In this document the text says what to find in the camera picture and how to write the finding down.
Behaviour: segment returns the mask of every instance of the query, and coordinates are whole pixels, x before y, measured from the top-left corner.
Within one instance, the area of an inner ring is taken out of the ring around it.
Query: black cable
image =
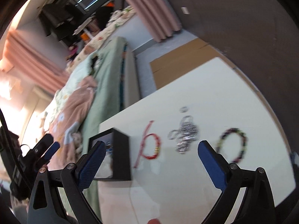
[[[26,177],[25,173],[23,172],[22,167],[20,166],[20,163],[18,162],[16,154],[14,152],[13,143],[11,141],[9,131],[8,131],[8,128],[7,128],[7,124],[6,124],[6,121],[5,121],[5,118],[4,118],[4,115],[3,115],[3,112],[1,110],[1,108],[0,108],[0,121],[1,121],[1,124],[2,124],[2,128],[3,128],[3,133],[4,133],[3,135],[4,135],[4,138],[7,142],[7,144],[8,144],[8,148],[10,150],[11,156],[13,157],[13,161],[15,162],[15,165],[16,165],[20,175],[22,176],[24,182],[26,183],[26,185],[28,186],[30,191],[32,191],[33,186],[30,183],[30,181],[28,180],[28,178]]]
[[[20,145],[20,147],[22,147],[22,146],[27,146],[27,147],[30,148],[30,146],[28,146],[27,144],[22,144],[22,145]]]

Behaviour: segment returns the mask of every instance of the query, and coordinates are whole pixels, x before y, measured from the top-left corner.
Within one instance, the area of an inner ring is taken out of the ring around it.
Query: cardboard box
[[[215,57],[220,57],[233,66],[225,56],[199,38],[153,60],[150,65],[157,89]]]

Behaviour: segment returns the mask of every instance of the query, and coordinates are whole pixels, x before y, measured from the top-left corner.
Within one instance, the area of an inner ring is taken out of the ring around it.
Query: beaded bracelet
[[[154,121],[151,120],[151,121],[149,122],[149,124],[147,125],[147,127],[145,128],[144,132],[143,132],[143,135],[142,135],[142,141],[141,141],[141,144],[140,144],[140,150],[139,150],[139,154],[138,154],[136,163],[135,163],[135,165],[134,165],[134,168],[137,168],[137,167],[138,167],[139,160],[140,160],[140,157],[141,157],[141,156],[144,157],[144,158],[146,158],[146,159],[148,159],[148,160],[152,160],[152,159],[156,159],[156,158],[158,157],[158,155],[159,155],[159,152],[160,152],[160,145],[161,145],[160,137],[159,137],[157,134],[155,134],[155,133],[151,133],[151,134],[148,134],[148,135],[147,135],[147,132],[148,132],[148,130],[150,129],[150,127],[151,127],[151,125],[152,125],[153,122],[154,122]],[[144,149],[144,147],[145,147],[145,140],[146,140],[146,138],[148,138],[149,136],[153,136],[153,137],[155,138],[155,142],[156,142],[154,155],[152,155],[152,156],[146,156],[146,155],[143,154],[143,149]]]
[[[219,153],[220,152],[220,149],[222,147],[222,144],[223,144],[223,141],[225,140],[225,138],[231,134],[231,133],[236,133],[238,134],[241,139],[242,139],[242,146],[241,146],[241,151],[238,155],[238,157],[236,157],[232,162],[233,163],[238,163],[242,158],[243,158],[243,155],[245,154],[246,152],[246,143],[247,143],[247,137],[245,136],[245,133],[242,132],[239,128],[230,128],[228,129],[226,132],[224,132],[222,134],[222,136],[220,137],[218,143],[217,143],[217,147],[216,147],[216,152]]]

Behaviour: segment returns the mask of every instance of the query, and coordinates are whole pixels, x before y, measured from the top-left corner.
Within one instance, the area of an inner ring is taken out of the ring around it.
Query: blue gripper pad
[[[52,158],[52,156],[55,154],[55,152],[58,151],[58,149],[60,148],[59,143],[56,141],[54,142],[49,149],[45,152],[44,154],[44,159],[46,161],[50,161],[50,159]]]
[[[226,174],[216,160],[217,153],[207,141],[198,144],[197,152],[215,188],[224,192],[227,185]]]
[[[105,143],[98,141],[86,155],[84,160],[79,164],[78,168],[80,171],[78,173],[78,188],[80,192],[89,188],[105,156]]]

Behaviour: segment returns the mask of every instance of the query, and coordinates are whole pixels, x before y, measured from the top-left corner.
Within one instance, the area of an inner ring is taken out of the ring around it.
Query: colorful beaded bracelet
[[[229,134],[231,134],[231,133],[236,133],[236,134],[238,134],[238,135],[241,137],[241,139],[242,139],[241,151],[240,151],[238,157],[236,157],[236,158],[232,161],[233,163],[238,163],[238,162],[243,158],[243,156],[244,156],[244,154],[245,154],[245,152],[246,152],[246,143],[247,143],[247,137],[245,136],[245,133],[242,132],[240,129],[238,129],[238,128],[230,128],[230,129],[228,129],[226,132],[224,132],[224,133],[221,135],[221,137],[220,137],[220,139],[219,139],[219,141],[218,141],[218,143],[217,143],[216,152],[217,152],[217,153],[220,152],[220,149],[221,149],[221,147],[222,147],[223,141],[224,141],[225,138],[226,138]]]

